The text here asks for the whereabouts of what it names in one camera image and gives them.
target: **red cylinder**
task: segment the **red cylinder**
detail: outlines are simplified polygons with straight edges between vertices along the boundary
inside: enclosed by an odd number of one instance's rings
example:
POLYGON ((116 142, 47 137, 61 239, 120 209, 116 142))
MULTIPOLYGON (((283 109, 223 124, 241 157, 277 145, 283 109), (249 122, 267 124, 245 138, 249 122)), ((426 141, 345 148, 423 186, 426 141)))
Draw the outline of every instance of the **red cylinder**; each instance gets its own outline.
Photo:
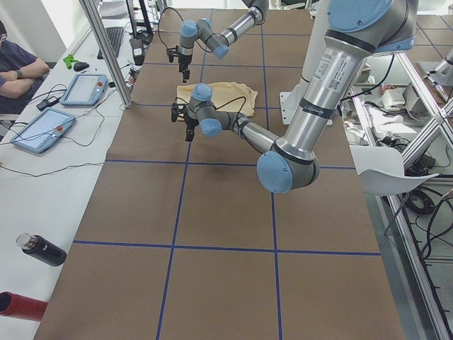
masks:
POLYGON ((0 293, 0 315, 41 321, 47 302, 10 292, 0 293))

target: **blue joint cap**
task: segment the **blue joint cap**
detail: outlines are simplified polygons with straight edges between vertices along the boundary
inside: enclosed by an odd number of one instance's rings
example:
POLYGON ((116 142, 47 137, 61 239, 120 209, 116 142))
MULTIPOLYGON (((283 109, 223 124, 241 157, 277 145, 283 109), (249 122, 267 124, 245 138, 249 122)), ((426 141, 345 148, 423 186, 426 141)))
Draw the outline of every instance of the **blue joint cap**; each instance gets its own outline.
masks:
POLYGON ((328 7, 328 22, 332 28, 351 33, 364 30, 385 16, 394 0, 335 0, 328 7))
POLYGON ((181 35, 185 38, 191 38, 198 34, 198 28, 195 21, 186 20, 181 25, 181 35))
POLYGON ((262 154, 256 172, 261 184, 271 193, 286 193, 291 190, 291 168, 277 152, 268 151, 262 154))
POLYGON ((209 85, 199 83, 192 91, 192 97, 198 101, 210 101, 212 89, 209 85))
POLYGON ((200 122, 200 129, 206 137, 215 137, 222 132, 222 124, 214 118, 206 118, 200 122))
POLYGON ((389 45, 379 46, 375 53, 409 51, 415 42, 415 37, 393 42, 389 45))
POLYGON ((219 46, 219 47, 216 47, 214 48, 214 50, 212 51, 212 53, 214 53, 214 55, 221 59, 223 58, 224 56, 226 56, 229 52, 229 47, 226 46, 226 45, 222 45, 222 46, 219 46))
POLYGON ((206 23, 208 24, 208 26, 209 26, 210 28, 212 28, 212 23, 211 23, 211 20, 210 20, 210 19, 208 19, 208 18, 201 18, 200 20, 206 21, 206 23))

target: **person's arm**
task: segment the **person's arm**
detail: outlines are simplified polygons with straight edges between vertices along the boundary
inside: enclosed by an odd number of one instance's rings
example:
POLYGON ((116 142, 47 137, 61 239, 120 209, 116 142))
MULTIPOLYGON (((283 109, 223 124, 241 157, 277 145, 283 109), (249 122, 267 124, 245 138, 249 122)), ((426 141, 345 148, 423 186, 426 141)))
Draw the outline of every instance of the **person's arm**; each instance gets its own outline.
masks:
POLYGON ((17 99, 30 89, 34 79, 7 81, 0 87, 0 96, 17 99))
MULTIPOLYGON (((42 77, 44 74, 49 72, 49 67, 45 62, 43 62, 40 58, 36 58, 34 62, 24 67, 21 67, 22 78, 25 79, 37 79, 42 77)), ((16 70, 7 71, 7 72, 0 72, 0 76, 7 79, 8 81, 17 80, 17 72, 16 70)))

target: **tablet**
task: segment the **tablet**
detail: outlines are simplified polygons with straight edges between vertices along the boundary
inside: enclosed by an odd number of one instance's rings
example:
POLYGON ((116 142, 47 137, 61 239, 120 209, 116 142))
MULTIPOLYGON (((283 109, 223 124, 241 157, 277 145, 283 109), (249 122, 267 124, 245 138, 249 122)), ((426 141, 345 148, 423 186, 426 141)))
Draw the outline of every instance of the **tablet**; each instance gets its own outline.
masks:
POLYGON ((105 74, 77 74, 59 102, 63 106, 93 106, 107 85, 105 74))
POLYGON ((42 154, 74 124, 76 117, 54 108, 46 108, 28 123, 11 143, 27 151, 42 154))

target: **bottle cap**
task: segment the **bottle cap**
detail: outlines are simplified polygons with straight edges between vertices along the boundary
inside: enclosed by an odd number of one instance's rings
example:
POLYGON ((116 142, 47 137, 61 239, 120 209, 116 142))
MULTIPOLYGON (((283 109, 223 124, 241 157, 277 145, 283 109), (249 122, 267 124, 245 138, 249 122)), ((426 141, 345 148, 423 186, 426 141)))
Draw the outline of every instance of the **bottle cap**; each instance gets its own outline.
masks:
POLYGON ((33 237, 27 232, 24 232, 16 239, 16 245, 25 250, 30 250, 35 246, 33 237))

